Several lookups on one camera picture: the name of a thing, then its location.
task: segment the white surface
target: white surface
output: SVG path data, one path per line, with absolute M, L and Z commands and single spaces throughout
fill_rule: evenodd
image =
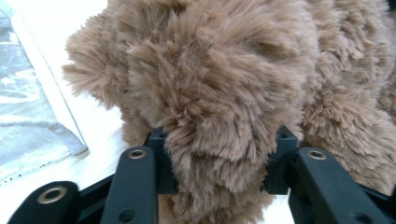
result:
M 65 40 L 91 15 L 106 7 L 106 0 L 12 0 L 24 17 L 28 31 L 54 75 L 79 131 L 89 147 L 77 157 L 54 164 L 11 184 L 0 186 L 0 223 L 6 223 L 15 209 L 33 190 L 57 180 L 78 183 L 81 189 L 111 175 L 121 152 L 127 148 L 121 140 L 117 109 L 105 111 L 88 96 L 74 97 L 62 81 L 63 64 L 67 63 Z M 265 223 L 293 223 L 287 197 L 278 197 L 265 210 Z

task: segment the plush toy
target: plush toy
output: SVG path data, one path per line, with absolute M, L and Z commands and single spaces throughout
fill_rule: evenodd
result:
M 64 78 L 120 108 L 131 146 L 168 133 L 162 224 L 257 223 L 281 125 L 391 192 L 394 29 L 382 0 L 109 0 L 70 36 Z

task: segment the fur texture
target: fur texture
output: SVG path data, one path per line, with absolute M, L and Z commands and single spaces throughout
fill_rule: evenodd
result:
M 256 223 L 283 124 L 390 193 L 394 26 L 381 0 L 111 0 L 69 38 L 64 78 L 120 108 L 131 146 L 169 133 L 161 223 Z

